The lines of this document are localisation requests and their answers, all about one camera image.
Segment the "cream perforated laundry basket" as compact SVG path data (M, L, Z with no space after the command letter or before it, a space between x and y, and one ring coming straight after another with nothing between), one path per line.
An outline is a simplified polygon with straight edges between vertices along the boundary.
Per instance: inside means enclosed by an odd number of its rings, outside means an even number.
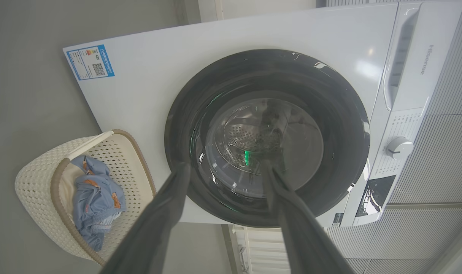
M60 190L62 177L70 170L70 161L80 155L105 163L126 199L127 210L115 220L98 252L83 240L69 214L67 202L73 193ZM73 139L50 149L21 168L15 179L15 191L36 225L57 246L99 265L110 258L157 192L137 142L123 130Z

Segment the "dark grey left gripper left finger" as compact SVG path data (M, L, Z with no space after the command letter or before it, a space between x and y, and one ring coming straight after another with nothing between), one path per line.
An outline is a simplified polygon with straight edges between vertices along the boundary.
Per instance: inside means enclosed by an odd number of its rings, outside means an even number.
M179 163L99 274L162 274L171 230L179 222L191 167Z

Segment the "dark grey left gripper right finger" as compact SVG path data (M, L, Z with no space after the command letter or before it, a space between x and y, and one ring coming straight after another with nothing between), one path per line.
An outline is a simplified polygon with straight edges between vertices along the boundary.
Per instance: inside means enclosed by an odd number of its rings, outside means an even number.
M281 227L291 274L354 274L309 207L269 160L261 163L270 214Z

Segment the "blue energy label sticker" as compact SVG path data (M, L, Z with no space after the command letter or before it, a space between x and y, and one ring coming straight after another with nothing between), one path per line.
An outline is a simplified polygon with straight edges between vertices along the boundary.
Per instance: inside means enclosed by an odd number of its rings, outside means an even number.
M73 49L65 54L75 78L79 81L115 76L104 45Z

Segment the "white control knob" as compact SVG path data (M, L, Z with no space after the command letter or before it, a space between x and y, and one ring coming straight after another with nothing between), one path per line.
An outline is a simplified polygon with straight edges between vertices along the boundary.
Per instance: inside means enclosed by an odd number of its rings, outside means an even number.
M406 137L392 140L386 147L386 154L394 160L408 158L414 149L414 143Z

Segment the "black glossy display panel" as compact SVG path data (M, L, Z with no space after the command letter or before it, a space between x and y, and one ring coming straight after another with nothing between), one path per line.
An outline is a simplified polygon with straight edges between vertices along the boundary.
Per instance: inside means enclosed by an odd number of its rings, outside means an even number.
M357 217L379 213L391 190L396 175L369 179L362 200L358 206Z

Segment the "white slatted rack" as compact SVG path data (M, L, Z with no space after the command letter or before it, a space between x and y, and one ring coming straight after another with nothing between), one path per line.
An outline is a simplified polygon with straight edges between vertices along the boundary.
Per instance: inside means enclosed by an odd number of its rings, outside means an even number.
M291 274L280 228L232 225L243 274Z

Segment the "blue printed garment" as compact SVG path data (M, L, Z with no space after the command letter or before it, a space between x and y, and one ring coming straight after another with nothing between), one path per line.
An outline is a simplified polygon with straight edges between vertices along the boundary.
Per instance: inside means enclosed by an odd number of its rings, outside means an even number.
M88 246L99 252L114 220L127 210L124 191L102 161L80 155L71 163L83 172L74 181L74 224Z

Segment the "white front-load washing machine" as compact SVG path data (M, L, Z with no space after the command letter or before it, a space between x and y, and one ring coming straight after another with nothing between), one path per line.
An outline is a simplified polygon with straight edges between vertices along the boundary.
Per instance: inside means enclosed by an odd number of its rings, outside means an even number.
M359 95L369 121L370 147L356 184L332 209L316 217L324 227L358 226L382 217L407 160L392 159L386 147L398 137L414 143L429 105L401 111L386 108L382 78L397 9L394 1L211 21L88 42L64 51L105 46L115 76L77 82L102 130L125 130L136 139L157 189L174 170L165 155L168 113L183 87L205 67L257 49L283 49L327 64ZM357 217L368 180L393 175L382 210ZM189 196L181 221L231 224Z

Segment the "white detergent drawer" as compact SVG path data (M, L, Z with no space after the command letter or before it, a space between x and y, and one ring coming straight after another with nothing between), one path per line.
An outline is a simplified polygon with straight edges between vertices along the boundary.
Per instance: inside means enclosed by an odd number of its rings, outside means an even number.
M462 0L398 2L382 78L388 111L424 108L432 99L462 12Z

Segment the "cream plain garment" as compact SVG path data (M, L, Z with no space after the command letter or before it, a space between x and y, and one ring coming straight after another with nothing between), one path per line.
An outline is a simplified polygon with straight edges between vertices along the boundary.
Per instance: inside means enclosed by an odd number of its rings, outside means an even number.
M73 224L73 197L76 192L75 180L81 175L83 175L83 171L79 167L69 163L65 170L62 172L62 177L59 182L59 198L61 200L64 211L67 213L69 220Z

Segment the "black round washer door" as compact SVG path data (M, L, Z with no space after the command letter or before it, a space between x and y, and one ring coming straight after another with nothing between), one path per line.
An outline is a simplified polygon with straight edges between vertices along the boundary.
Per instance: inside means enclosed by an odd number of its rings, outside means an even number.
M322 134L324 152L313 178L293 190L315 216L332 209L356 184L370 147L366 109L335 69L305 54L283 49L239 52L208 65L177 95L165 125L165 155L171 169L190 165L188 196L221 220L274 228L266 195L237 194L213 177L205 144L211 123L226 109L261 98L288 101L304 109Z

